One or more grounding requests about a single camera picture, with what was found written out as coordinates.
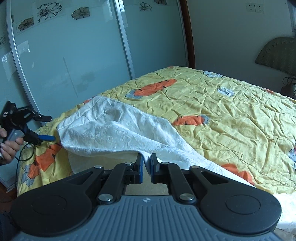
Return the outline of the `person's left hand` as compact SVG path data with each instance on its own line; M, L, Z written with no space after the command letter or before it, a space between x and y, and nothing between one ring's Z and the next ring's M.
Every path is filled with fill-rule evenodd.
M1 143L1 166L11 163L22 145L23 138L17 138L14 142L5 141Z

